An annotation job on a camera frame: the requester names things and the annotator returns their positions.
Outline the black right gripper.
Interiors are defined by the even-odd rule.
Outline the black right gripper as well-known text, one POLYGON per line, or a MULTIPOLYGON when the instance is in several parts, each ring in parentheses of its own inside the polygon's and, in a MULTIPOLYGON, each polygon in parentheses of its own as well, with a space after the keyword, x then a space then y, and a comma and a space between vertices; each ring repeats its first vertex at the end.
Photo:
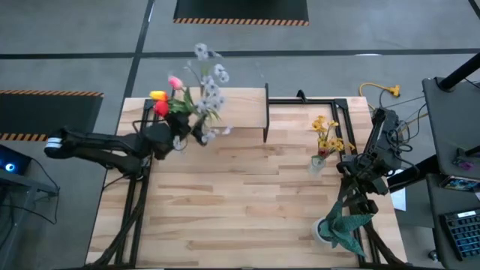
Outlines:
POLYGON ((336 165, 344 180, 353 182, 361 193, 386 195, 389 189, 383 177, 390 172, 390 166, 371 154, 346 155, 336 165))

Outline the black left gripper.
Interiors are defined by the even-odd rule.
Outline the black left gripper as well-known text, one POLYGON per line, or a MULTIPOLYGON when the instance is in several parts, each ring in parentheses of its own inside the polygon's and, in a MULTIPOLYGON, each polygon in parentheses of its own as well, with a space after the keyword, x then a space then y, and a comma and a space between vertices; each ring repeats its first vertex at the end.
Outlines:
POLYGON ((189 123, 190 113, 188 112, 171 112, 165 120, 168 124, 157 123, 147 127, 144 136, 153 151, 156 160, 164 160, 165 157, 173 150, 173 138, 185 138, 191 131, 191 135, 201 146, 206 146, 207 142, 203 133, 204 118, 198 119, 194 126, 189 123))

